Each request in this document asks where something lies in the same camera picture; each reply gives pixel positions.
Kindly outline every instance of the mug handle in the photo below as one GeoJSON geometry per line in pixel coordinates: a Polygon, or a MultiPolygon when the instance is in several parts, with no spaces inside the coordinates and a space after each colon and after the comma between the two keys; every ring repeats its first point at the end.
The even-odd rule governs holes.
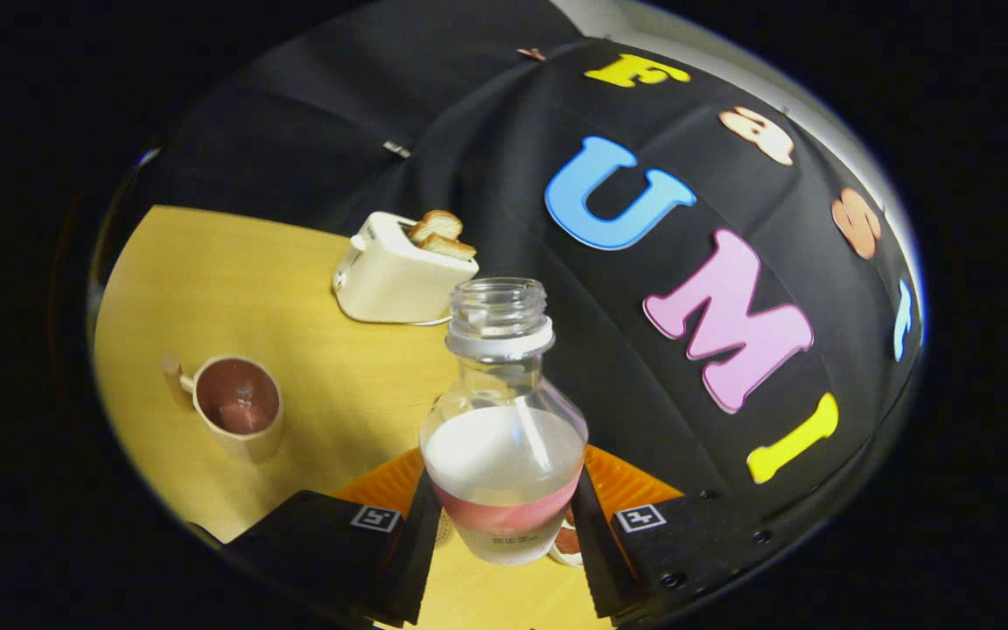
{"type": "Polygon", "coordinates": [[[165,376],[165,384],[176,406],[192,411],[193,379],[181,374],[181,363],[174,356],[165,356],[161,360],[161,374],[165,376]]]}

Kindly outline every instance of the toaster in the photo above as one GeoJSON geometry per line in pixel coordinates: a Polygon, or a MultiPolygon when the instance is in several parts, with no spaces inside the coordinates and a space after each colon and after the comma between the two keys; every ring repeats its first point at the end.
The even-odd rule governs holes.
{"type": "Polygon", "coordinates": [[[425,323],[444,318],[457,284],[479,271],[459,260],[419,249],[408,239],[416,222],[373,212],[333,272],[333,292],[344,314],[360,322],[425,323]]]}

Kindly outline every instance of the toast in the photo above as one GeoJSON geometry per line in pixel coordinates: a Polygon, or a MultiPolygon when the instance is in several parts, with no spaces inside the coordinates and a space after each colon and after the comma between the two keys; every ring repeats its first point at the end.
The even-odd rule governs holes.
{"type": "Polygon", "coordinates": [[[477,255],[476,247],[459,243],[454,239],[448,239],[446,236],[437,235],[437,233],[427,236],[427,238],[419,243],[419,248],[425,251],[432,251],[435,254],[448,255],[451,258],[459,260],[473,260],[473,256],[477,255]]]}
{"type": "Polygon", "coordinates": [[[456,241],[461,236],[461,219],[453,213],[445,210],[431,210],[422,216],[422,221],[415,224],[411,231],[407,232],[407,238],[411,243],[420,246],[423,241],[431,235],[444,236],[456,241]]]}

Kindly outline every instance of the glass bottle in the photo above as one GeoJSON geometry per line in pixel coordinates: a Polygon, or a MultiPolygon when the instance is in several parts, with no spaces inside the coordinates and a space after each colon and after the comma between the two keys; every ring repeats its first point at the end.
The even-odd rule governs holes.
{"type": "Polygon", "coordinates": [[[419,432],[440,504],[477,557],[519,565],[542,557],[562,525],[583,467],[586,420],[543,378],[554,343],[536,280],[457,286],[446,347],[459,376],[419,432]]]}

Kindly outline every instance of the foam letter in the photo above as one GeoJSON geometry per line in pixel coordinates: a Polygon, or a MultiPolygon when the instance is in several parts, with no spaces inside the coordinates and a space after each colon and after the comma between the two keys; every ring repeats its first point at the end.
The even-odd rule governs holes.
{"type": "Polygon", "coordinates": [[[671,339],[686,334],[685,320],[706,306],[700,327],[686,348],[687,359],[704,359],[741,348],[727,362],[703,370],[707,391],[729,414],[736,414],[749,392],[776,368],[814,343],[811,324],[794,303],[751,316],[760,271],[756,252],[729,230],[715,232],[718,251],[671,294],[649,295],[644,312],[660,333],[671,339]]]}
{"type": "Polygon", "coordinates": [[[900,306],[897,307],[897,321],[892,326],[892,354],[900,362],[905,354],[905,335],[912,330],[912,294],[908,284],[900,280],[900,306]]]}
{"type": "Polygon", "coordinates": [[[633,83],[634,79],[639,79],[641,83],[661,83],[668,77],[682,83],[691,80],[691,76],[679,69],[665,67],[663,64],[645,59],[644,56],[627,55],[627,53],[621,53],[620,59],[604,69],[589,71],[586,77],[619,85],[621,88],[632,88],[636,85],[633,83]]]}
{"type": "Polygon", "coordinates": [[[830,392],[818,400],[814,414],[771,447],[756,448],[745,459],[757,483],[767,482],[784,464],[796,459],[815,442],[830,437],[839,426],[839,406],[830,392]]]}
{"type": "Polygon", "coordinates": [[[746,108],[734,109],[737,113],[724,111],[718,115],[726,128],[756,144],[761,152],[773,160],[783,163],[784,166],[792,166],[792,156],[789,154],[795,148],[795,143],[779,125],[755,111],[746,108]]]}
{"type": "Polygon", "coordinates": [[[844,188],[841,196],[843,199],[832,204],[835,224],[858,255],[872,259],[877,252],[877,241],[881,240],[881,223],[857,191],[844,188]]]}
{"type": "Polygon", "coordinates": [[[652,168],[645,172],[647,191],[635,203],[612,221],[599,219],[586,208],[586,200],[623,166],[636,166],[636,156],[627,148],[598,136],[583,140],[580,154],[547,184],[544,197],[554,222],[589,247],[619,250],[644,238],[675,205],[692,205],[696,201],[695,193],[679,179],[652,168]]]}

